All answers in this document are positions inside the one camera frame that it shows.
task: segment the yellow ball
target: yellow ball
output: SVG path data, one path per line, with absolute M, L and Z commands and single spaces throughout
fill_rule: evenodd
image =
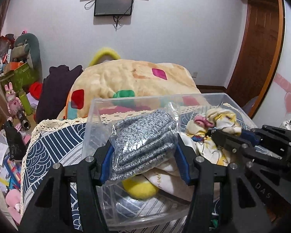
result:
M 157 194 L 159 188 L 149 182 L 143 175 L 137 175 L 122 181 L 125 191 L 137 200 L 148 199 Z

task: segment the pink bunny figurine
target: pink bunny figurine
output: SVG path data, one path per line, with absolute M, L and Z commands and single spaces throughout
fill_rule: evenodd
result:
M 7 104 L 8 111 L 10 114 L 15 116 L 17 111 L 22 109 L 23 105 L 22 105 L 20 99 L 18 97 L 16 97 L 16 93 L 13 90 L 13 85 L 11 82 L 9 83 L 9 86 L 5 85 L 4 88 L 6 91 L 5 98 L 8 102 L 8 104 Z

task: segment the gray knitted fabric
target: gray knitted fabric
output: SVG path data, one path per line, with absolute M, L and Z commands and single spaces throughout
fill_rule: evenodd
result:
M 176 126 L 172 116 L 163 110 L 115 124 L 117 138 L 110 180 L 127 179 L 171 158 L 176 148 Z

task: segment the beige blanket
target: beige blanket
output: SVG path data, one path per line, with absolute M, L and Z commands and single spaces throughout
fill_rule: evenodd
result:
M 87 117 L 94 98 L 200 93 L 190 73 L 172 63 L 113 60 L 85 69 L 76 79 L 58 119 Z

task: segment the yellow-green cylinder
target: yellow-green cylinder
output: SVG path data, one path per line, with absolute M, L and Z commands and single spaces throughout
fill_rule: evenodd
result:
M 27 95 L 24 90 L 19 92 L 19 99 L 22 102 L 23 108 L 28 116 L 32 114 L 32 108 L 30 106 L 30 102 L 27 98 Z

